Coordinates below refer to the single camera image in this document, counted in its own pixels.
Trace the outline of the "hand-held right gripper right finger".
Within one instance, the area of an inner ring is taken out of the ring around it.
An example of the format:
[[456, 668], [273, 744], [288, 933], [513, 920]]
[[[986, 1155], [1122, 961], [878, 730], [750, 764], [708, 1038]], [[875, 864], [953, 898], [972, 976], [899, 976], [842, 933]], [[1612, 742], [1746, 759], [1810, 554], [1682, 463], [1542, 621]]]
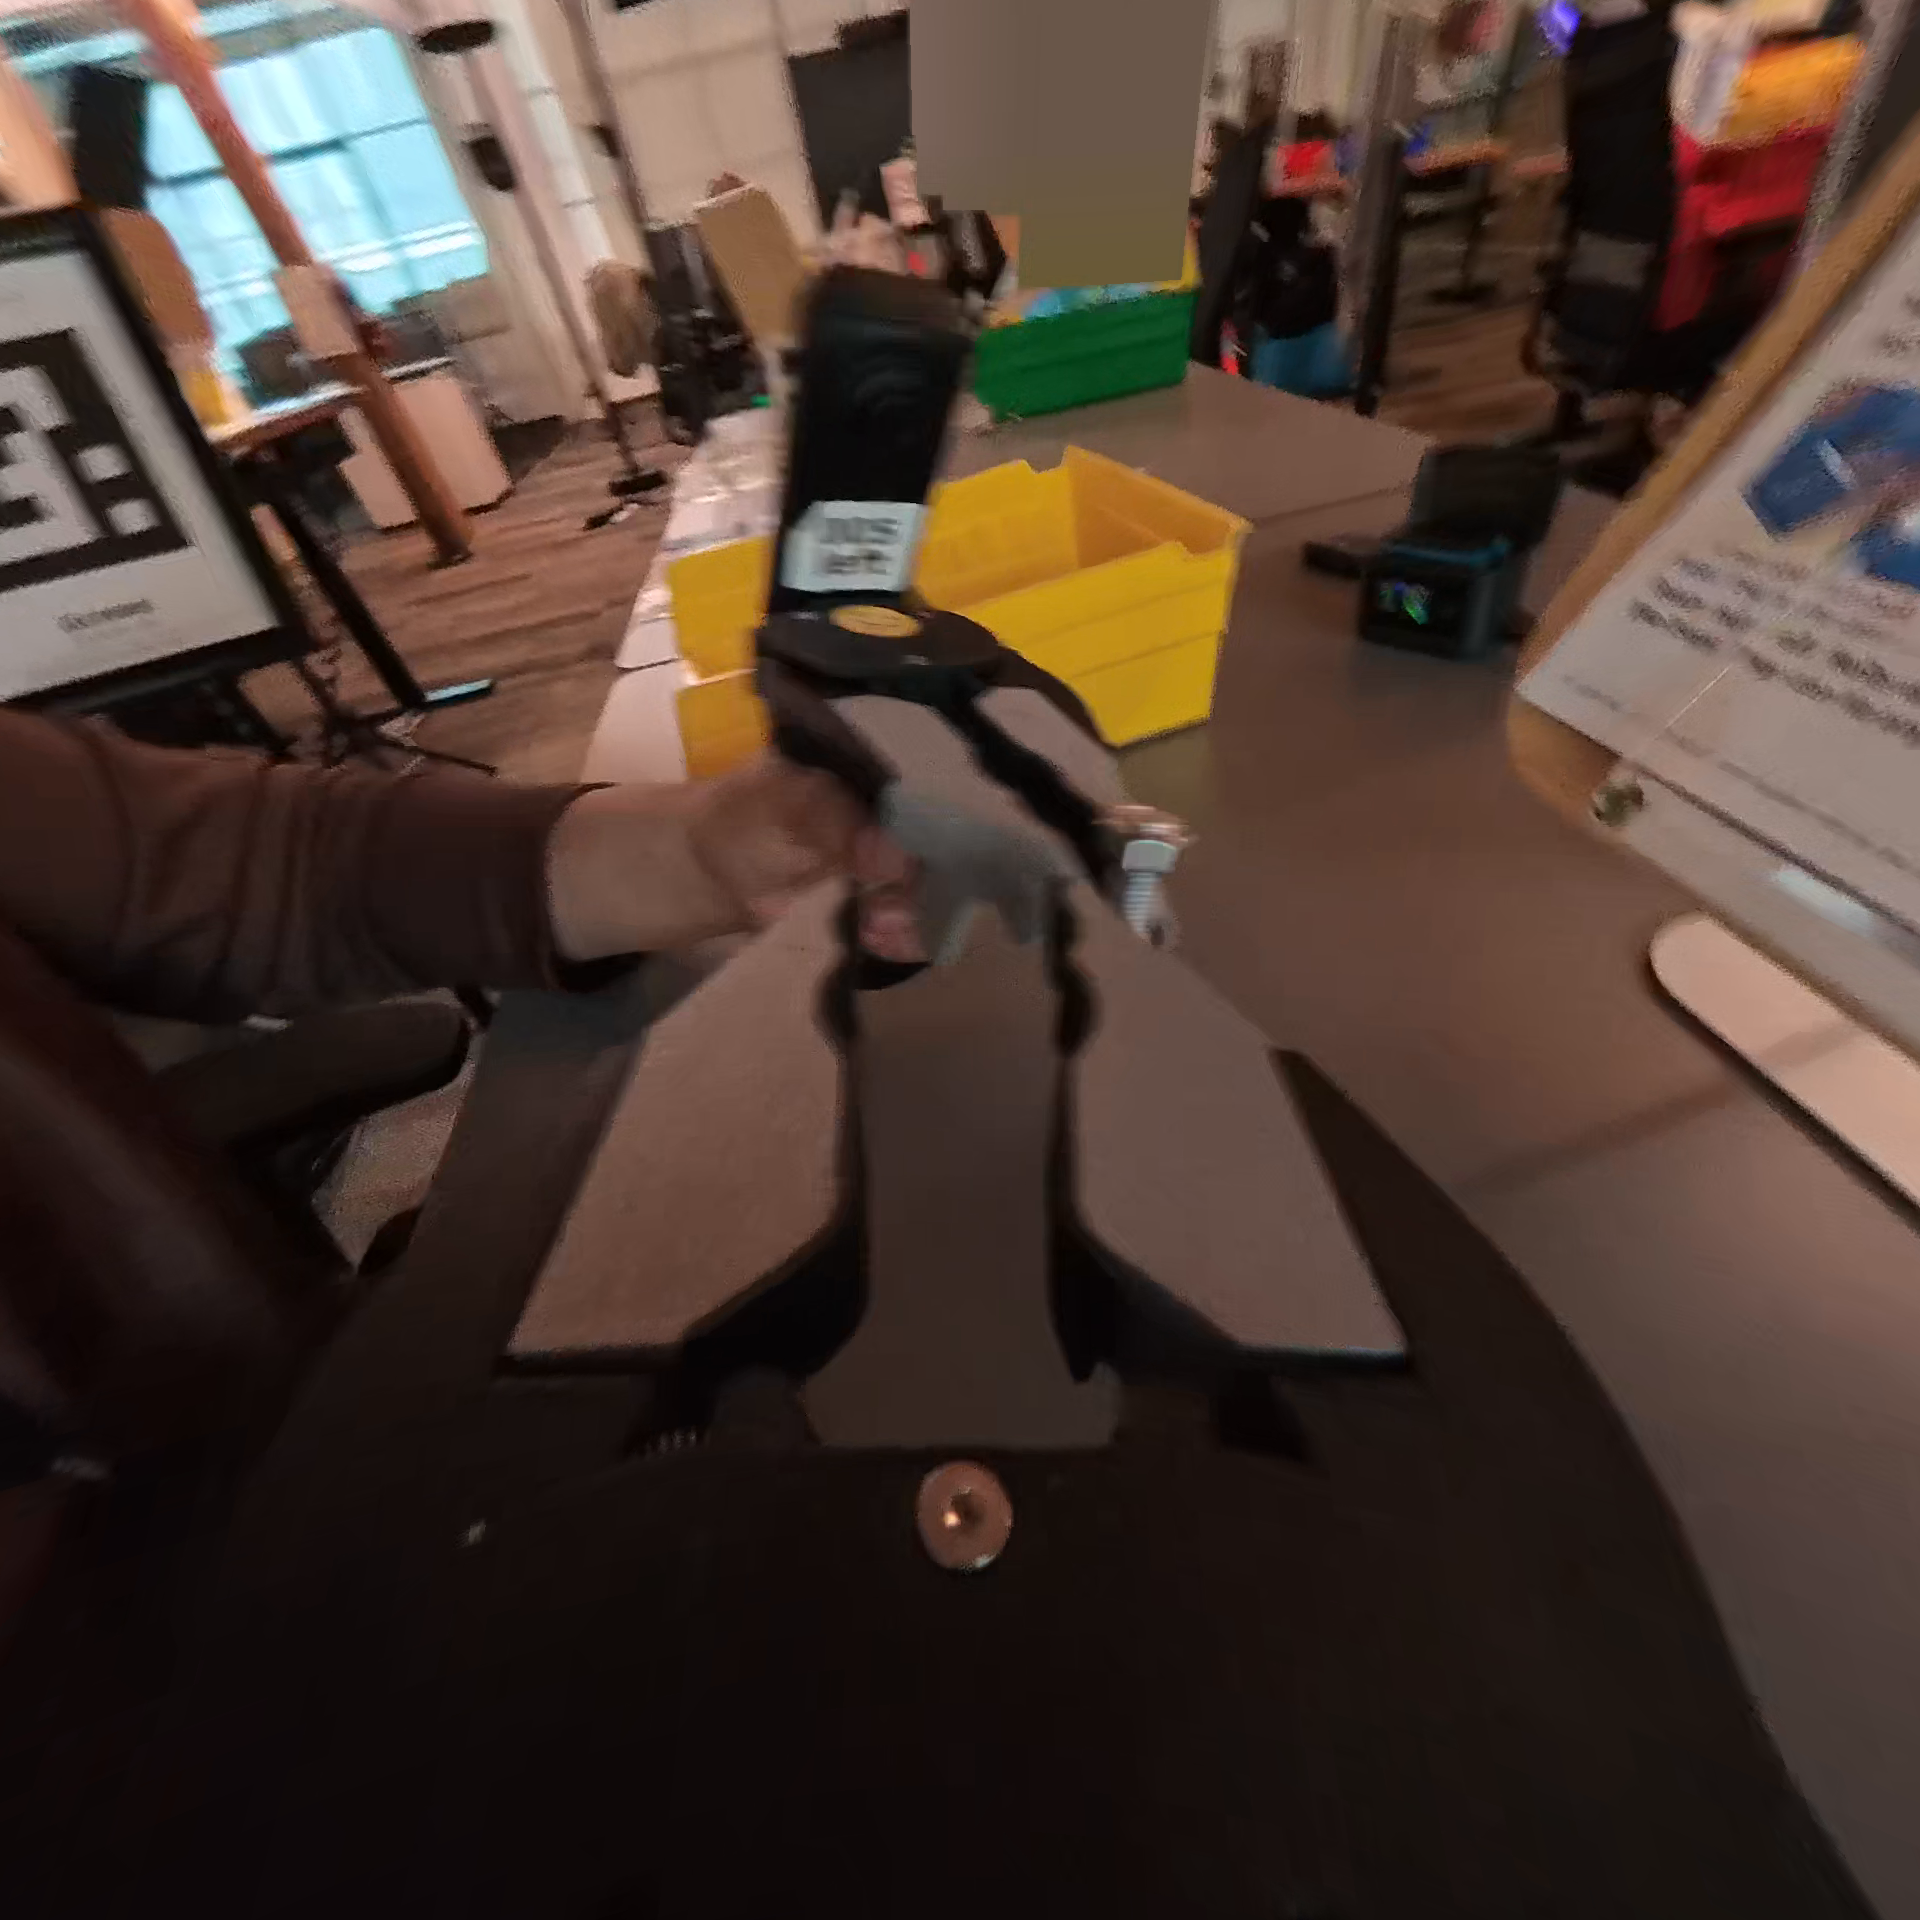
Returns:
[[1047, 937], [1049, 1313], [1075, 1376], [1399, 1370], [1407, 1336], [1265, 1033], [1085, 881]]

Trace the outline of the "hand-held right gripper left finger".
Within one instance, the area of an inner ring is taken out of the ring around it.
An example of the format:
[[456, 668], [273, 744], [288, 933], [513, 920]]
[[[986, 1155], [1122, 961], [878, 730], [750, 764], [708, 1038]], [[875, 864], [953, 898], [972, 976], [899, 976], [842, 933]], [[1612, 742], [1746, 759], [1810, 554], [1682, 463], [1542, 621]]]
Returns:
[[838, 1222], [845, 902], [815, 887], [650, 1026], [510, 1336], [512, 1365], [682, 1358]]

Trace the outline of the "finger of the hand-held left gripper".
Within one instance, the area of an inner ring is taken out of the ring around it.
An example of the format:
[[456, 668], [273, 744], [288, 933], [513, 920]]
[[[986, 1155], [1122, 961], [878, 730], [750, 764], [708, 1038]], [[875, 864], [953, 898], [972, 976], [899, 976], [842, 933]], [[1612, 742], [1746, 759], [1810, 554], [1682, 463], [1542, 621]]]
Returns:
[[872, 828], [893, 828], [898, 771], [815, 680], [793, 666], [764, 666], [762, 704], [772, 744], [786, 761], [833, 781]]
[[1124, 784], [1090, 707], [1062, 680], [955, 680], [938, 693], [938, 718], [1020, 816], [1070, 851], [1075, 875], [1118, 898], [1119, 832], [1105, 816], [1124, 804]]

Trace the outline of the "person's left forearm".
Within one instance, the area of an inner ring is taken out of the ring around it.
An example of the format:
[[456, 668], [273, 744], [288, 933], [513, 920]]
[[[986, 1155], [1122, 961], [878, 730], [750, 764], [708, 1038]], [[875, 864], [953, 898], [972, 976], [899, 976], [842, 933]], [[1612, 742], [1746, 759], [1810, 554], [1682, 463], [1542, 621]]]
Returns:
[[452, 988], [582, 990], [546, 852], [580, 787], [161, 748], [3, 714], [4, 1011], [288, 1017]]

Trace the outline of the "person's left hand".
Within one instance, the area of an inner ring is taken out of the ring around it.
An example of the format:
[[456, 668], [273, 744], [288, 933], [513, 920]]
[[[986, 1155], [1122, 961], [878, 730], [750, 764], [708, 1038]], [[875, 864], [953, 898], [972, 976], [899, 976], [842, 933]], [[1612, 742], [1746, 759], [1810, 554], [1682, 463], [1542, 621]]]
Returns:
[[755, 933], [845, 884], [864, 947], [925, 958], [919, 864], [827, 772], [769, 755], [716, 781], [586, 787], [547, 833], [547, 922], [568, 961]]

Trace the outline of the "small yellow plastic bin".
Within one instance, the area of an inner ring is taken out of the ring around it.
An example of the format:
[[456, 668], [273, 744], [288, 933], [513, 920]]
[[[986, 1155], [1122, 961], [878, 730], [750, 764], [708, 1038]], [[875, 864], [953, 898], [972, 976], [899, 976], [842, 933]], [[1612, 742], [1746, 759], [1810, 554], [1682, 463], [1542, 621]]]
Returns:
[[666, 564], [670, 613], [678, 657], [695, 678], [733, 676], [755, 664], [755, 635], [765, 613], [773, 536], [688, 550]]
[[677, 693], [677, 722], [688, 781], [713, 781], [772, 746], [772, 718], [752, 668], [688, 678]]

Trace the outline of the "cardboard box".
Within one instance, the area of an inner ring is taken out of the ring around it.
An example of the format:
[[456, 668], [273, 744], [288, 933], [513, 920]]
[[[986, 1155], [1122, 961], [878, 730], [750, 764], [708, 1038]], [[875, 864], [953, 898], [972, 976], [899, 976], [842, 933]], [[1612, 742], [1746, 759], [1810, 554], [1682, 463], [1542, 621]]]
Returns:
[[812, 262], [769, 188], [734, 183], [699, 204], [694, 223], [745, 331], [780, 355], [799, 339]]

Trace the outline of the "large yellow plastic bin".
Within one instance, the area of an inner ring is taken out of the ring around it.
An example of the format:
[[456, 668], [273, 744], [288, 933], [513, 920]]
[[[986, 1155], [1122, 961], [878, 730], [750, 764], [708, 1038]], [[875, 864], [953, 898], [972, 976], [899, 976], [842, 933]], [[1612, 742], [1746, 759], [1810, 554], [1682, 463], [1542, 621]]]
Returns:
[[1199, 726], [1252, 522], [1105, 452], [935, 486], [919, 593], [1064, 682], [1116, 748]]

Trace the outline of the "green plastic bin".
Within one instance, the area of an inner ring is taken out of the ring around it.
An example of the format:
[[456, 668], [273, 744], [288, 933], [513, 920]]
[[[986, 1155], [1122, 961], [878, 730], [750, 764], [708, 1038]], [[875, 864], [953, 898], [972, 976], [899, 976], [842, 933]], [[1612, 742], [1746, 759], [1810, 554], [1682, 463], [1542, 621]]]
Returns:
[[972, 349], [969, 392], [997, 422], [1045, 418], [1185, 381], [1195, 289], [1070, 301], [988, 324]]

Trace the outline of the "standing fan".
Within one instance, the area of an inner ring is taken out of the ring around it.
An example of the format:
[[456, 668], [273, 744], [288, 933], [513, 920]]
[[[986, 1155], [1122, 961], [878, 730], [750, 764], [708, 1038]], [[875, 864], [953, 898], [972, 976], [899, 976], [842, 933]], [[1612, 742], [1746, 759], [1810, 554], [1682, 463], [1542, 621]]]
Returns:
[[[631, 262], [603, 257], [590, 267], [585, 291], [605, 371], [615, 381], [635, 381], [653, 365], [658, 350], [660, 315], [650, 276]], [[622, 468], [620, 478], [612, 480], [612, 496], [633, 501], [658, 491], [666, 474], [635, 456], [622, 404], [612, 390], [598, 386], [596, 392], [605, 434]]]

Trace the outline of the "white cabinet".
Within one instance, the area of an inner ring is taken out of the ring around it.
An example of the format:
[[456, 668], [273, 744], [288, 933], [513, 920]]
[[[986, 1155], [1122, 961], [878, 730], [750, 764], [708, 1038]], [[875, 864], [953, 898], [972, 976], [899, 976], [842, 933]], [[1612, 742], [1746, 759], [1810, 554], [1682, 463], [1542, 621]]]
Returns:
[[[391, 371], [391, 386], [462, 513], [487, 513], [512, 496], [513, 478], [453, 358], [398, 365]], [[414, 526], [418, 512], [364, 413], [348, 407], [339, 413], [339, 426], [348, 441], [342, 474], [362, 513], [378, 533]]]

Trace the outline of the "small black display device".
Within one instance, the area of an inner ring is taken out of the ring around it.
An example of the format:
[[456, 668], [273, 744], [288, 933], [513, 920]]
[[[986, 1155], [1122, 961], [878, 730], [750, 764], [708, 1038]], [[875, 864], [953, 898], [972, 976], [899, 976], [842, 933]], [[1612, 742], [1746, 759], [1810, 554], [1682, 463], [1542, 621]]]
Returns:
[[1504, 651], [1564, 480], [1550, 446], [1428, 446], [1403, 521], [1359, 564], [1357, 640], [1428, 659]]

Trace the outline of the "black easel stand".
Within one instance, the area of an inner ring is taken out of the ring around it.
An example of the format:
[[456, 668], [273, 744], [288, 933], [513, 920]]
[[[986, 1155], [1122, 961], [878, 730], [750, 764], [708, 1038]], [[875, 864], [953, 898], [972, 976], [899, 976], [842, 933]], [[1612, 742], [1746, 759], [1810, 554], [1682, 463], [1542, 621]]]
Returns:
[[[292, 610], [292, 632], [296, 635], [292, 672], [321, 722], [321, 761], [364, 759], [404, 771], [449, 766], [493, 777], [498, 769], [489, 761], [422, 742], [420, 724], [444, 710], [493, 698], [495, 680], [426, 686], [418, 678], [338, 553], [324, 542], [304, 501], [284, 442], [224, 438], [215, 442], [215, 452], [250, 513], [254, 542], [273, 564], [277, 592]], [[353, 651], [370, 668], [370, 678], [384, 693], [381, 704], [356, 707], [339, 693], [338, 666], [323, 662], [324, 655], [339, 649]]]

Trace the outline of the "orange pillar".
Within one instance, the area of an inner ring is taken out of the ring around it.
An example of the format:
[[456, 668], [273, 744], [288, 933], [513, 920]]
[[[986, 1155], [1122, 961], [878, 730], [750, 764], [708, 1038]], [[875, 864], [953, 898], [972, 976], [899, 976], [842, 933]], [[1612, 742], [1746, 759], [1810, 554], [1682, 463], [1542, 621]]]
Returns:
[[182, 102], [221, 156], [238, 196], [273, 250], [278, 264], [277, 282], [284, 296], [292, 296], [292, 316], [301, 343], [318, 349], [323, 367], [353, 388], [353, 404], [370, 429], [386, 464], [393, 468], [396, 481], [410, 499], [438, 561], [467, 561], [473, 558], [467, 516], [367, 343], [342, 282], [311, 251], [264, 156], [252, 149], [244, 129], [238, 122], [209, 59], [207, 36], [197, 27], [197, 13], [187, 5], [169, 2], [113, 2], [113, 11], [132, 30], [142, 36], [161, 75], [180, 90]]

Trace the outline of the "window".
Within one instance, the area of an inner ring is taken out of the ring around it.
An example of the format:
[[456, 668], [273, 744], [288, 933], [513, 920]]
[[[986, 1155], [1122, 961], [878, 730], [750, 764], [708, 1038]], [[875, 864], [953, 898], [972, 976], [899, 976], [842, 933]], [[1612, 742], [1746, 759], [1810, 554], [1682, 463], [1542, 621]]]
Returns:
[[[420, 91], [410, 49], [346, 5], [244, 2], [204, 11], [227, 107], [311, 250], [378, 319], [489, 274], [484, 227]], [[4, 53], [67, 136], [67, 82], [111, 67], [148, 82], [148, 209], [180, 247], [224, 358], [292, 319], [277, 258], [227, 165], [142, 36], [106, 5], [4, 22]]]

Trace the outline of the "person's torso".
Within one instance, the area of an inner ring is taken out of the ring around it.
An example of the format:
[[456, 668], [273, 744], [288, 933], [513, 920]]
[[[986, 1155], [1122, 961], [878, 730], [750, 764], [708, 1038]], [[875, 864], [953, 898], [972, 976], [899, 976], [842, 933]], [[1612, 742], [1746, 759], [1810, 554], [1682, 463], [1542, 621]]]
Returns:
[[3, 941], [4, 1486], [242, 1469], [348, 1309], [338, 1244]]

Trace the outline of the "instruction sign on white stand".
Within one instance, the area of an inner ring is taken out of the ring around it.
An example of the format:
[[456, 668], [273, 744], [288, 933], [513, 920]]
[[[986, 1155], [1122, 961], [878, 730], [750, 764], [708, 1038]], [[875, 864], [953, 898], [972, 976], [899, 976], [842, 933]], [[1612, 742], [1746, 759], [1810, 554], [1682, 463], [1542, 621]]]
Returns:
[[1918, 1199], [1918, 136], [1570, 569], [1519, 777], [1660, 870], [1672, 1011]]

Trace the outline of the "black white marker board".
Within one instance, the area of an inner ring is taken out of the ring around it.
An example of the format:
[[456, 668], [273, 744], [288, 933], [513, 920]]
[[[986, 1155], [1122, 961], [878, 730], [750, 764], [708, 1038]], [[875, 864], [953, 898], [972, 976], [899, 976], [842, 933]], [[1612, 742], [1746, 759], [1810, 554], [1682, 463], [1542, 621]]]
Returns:
[[316, 640], [96, 219], [3, 219], [3, 699], [89, 712]]

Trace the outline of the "red clothing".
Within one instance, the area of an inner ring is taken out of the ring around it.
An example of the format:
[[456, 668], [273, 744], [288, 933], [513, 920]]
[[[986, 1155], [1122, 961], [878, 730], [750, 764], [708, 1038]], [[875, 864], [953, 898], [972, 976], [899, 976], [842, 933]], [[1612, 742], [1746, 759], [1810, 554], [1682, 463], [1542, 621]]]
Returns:
[[1856, 33], [1761, 38], [1746, 13], [1704, 7], [1682, 7], [1675, 22], [1675, 211], [1658, 331], [1704, 316], [1736, 240], [1797, 234], [1864, 59]]

